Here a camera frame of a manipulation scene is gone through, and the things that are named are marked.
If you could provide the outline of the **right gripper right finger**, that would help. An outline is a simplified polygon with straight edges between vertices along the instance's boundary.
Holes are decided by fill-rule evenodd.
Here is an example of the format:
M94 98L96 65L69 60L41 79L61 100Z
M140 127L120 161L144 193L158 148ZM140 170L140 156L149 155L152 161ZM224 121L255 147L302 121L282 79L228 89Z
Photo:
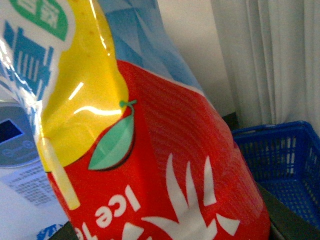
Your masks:
M260 184L257 187L266 205L271 227L270 240L318 240L320 230L291 211Z

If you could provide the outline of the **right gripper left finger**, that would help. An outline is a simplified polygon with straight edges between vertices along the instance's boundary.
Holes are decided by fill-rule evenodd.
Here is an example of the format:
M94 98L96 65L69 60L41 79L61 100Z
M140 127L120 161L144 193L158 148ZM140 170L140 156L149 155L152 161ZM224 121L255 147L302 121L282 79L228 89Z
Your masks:
M76 232L68 221L49 240L78 240Z

